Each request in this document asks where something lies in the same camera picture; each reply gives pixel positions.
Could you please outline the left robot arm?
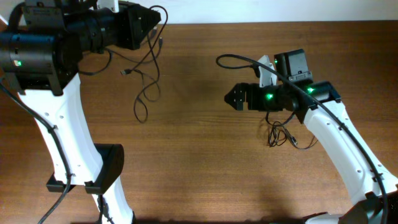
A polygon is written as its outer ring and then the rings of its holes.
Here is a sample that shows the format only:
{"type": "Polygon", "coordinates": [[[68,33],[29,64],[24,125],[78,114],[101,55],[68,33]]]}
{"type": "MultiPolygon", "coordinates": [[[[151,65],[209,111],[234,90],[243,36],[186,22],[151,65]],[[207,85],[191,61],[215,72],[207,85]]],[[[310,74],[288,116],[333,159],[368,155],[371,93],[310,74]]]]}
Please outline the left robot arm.
{"type": "Polygon", "coordinates": [[[124,195],[120,144],[93,142],[80,96],[85,52],[112,45],[136,50],[153,44],[160,22],[154,7],[128,1],[23,1],[1,33],[5,94],[34,117],[53,162],[50,192],[66,196],[77,185],[95,200],[99,223],[134,223],[124,195]]]}

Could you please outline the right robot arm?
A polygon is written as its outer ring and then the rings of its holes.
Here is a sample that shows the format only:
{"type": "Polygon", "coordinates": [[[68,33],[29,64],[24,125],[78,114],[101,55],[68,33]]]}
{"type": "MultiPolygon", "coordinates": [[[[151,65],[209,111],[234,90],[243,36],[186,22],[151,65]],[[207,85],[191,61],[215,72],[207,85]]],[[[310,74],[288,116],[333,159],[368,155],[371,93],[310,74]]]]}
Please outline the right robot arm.
{"type": "Polygon", "coordinates": [[[287,110],[314,135],[338,170],[352,208],[344,214],[315,213],[290,223],[397,223],[397,177],[374,155],[350,120],[330,82],[313,81],[302,49],[244,60],[259,83],[237,83],[224,100],[235,110],[287,110]]]}

